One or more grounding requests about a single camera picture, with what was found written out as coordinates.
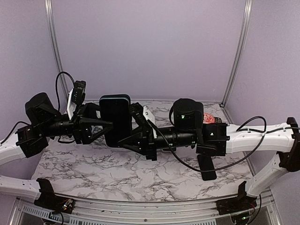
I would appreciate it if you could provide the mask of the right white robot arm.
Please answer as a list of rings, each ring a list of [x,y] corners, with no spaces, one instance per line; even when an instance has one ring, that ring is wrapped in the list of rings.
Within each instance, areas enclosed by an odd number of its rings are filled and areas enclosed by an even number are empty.
[[[237,210],[244,209],[284,174],[300,169],[300,129],[293,117],[273,126],[249,127],[248,122],[240,126],[205,124],[203,104],[188,98],[173,103],[169,112],[170,127],[158,128],[152,112],[139,103],[130,106],[130,114],[138,127],[131,136],[120,140],[119,146],[151,160],[156,160],[158,149],[174,151],[177,147],[192,146],[197,153],[197,171],[204,180],[211,180],[216,174],[214,156],[237,152],[250,156],[256,151],[274,151],[275,155],[260,172],[239,185],[238,195],[232,200]]]

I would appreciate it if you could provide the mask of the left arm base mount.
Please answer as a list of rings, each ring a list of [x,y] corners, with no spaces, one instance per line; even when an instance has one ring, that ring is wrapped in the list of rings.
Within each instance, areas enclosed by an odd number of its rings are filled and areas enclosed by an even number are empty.
[[[40,196],[34,200],[34,204],[54,212],[65,212],[71,214],[75,201],[72,198],[58,196],[47,179],[38,178]]]

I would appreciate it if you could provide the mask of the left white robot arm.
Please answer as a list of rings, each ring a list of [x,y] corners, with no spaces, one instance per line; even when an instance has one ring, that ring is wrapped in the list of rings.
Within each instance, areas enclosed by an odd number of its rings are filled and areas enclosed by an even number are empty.
[[[49,139],[57,136],[73,138],[77,144],[90,144],[113,128],[113,124],[97,117],[100,107],[84,103],[84,93],[70,93],[67,113],[56,110],[48,95],[41,92],[26,104],[30,124],[12,131],[0,142],[0,163],[30,158],[42,152]]]

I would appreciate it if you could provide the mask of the black phone teal edge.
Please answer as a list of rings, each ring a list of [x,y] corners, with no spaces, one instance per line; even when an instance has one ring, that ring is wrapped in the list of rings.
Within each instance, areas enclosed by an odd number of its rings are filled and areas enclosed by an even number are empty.
[[[107,146],[117,148],[118,141],[131,136],[130,105],[131,98],[127,94],[103,95],[99,99],[101,119],[113,123],[113,129],[105,134]]]

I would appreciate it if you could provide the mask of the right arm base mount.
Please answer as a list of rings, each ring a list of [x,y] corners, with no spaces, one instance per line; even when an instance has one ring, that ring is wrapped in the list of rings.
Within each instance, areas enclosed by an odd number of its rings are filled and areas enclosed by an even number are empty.
[[[257,197],[250,197],[246,193],[246,181],[242,182],[238,187],[236,197],[226,198],[216,201],[217,211],[219,215],[235,213],[252,208],[251,205],[257,206]]]

